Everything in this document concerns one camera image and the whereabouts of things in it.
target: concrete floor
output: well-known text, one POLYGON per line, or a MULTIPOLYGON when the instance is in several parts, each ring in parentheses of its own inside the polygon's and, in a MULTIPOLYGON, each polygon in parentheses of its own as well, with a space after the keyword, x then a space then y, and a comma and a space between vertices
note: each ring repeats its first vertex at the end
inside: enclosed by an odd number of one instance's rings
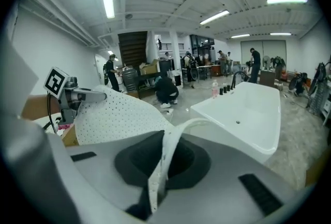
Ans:
MULTIPOLYGON (((190 119, 190 107, 212 95, 212 82, 231 84, 231 77, 217 77, 195 82, 195 89, 184 86, 180 89, 178 104, 173 105, 173 115, 165 117, 178 125, 190 119)), ((156 96, 144 98, 148 103, 159 108, 156 96)), ((279 174, 293 188, 301 189, 305 185, 306 170, 326 149, 328 129, 322 127, 322 119, 310 114, 305 106, 308 99, 295 97, 288 93, 288 88, 280 93, 281 130, 278 148, 266 162, 266 166, 279 174)))

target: staircase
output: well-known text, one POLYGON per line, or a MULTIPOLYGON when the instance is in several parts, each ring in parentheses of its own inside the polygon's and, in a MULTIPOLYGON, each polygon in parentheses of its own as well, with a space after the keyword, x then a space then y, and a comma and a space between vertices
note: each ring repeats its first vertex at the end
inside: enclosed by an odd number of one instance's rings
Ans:
POLYGON ((119 34, 118 39, 123 66, 125 64, 136 68, 146 63, 147 32, 119 34))

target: white bathtub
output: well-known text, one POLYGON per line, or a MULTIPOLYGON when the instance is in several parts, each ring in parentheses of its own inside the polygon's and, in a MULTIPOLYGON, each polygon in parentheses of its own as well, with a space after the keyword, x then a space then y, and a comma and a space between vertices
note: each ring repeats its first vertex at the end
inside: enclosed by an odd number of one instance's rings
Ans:
POLYGON ((280 133, 280 96, 275 88, 242 82, 217 98, 191 107, 191 118, 211 125, 193 127, 192 135, 234 147, 265 163, 276 151, 280 133))

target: bathtub faucet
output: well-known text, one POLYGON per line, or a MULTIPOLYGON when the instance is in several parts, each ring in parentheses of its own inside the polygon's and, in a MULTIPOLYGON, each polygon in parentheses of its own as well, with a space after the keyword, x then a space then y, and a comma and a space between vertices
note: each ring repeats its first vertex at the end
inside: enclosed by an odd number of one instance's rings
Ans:
POLYGON ((100 102, 106 94, 78 87, 76 77, 71 77, 59 68, 52 67, 43 86, 60 105, 61 120, 58 125, 72 124, 81 102, 100 102))
POLYGON ((233 78, 232 78, 232 84, 231 84, 231 89, 234 89, 234 88, 236 88, 236 76, 237 75, 241 75, 242 76, 242 80, 243 81, 249 81, 249 76, 246 74, 246 73, 244 73, 243 71, 237 71, 234 75, 233 75, 233 78))

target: white perforated sheet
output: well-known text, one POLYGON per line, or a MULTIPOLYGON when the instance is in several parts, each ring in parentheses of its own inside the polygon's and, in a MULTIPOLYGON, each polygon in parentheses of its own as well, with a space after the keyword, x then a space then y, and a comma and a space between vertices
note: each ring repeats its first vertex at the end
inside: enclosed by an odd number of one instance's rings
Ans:
POLYGON ((80 145, 114 141, 173 127, 151 104, 99 85, 102 102, 83 102, 75 119, 80 145))

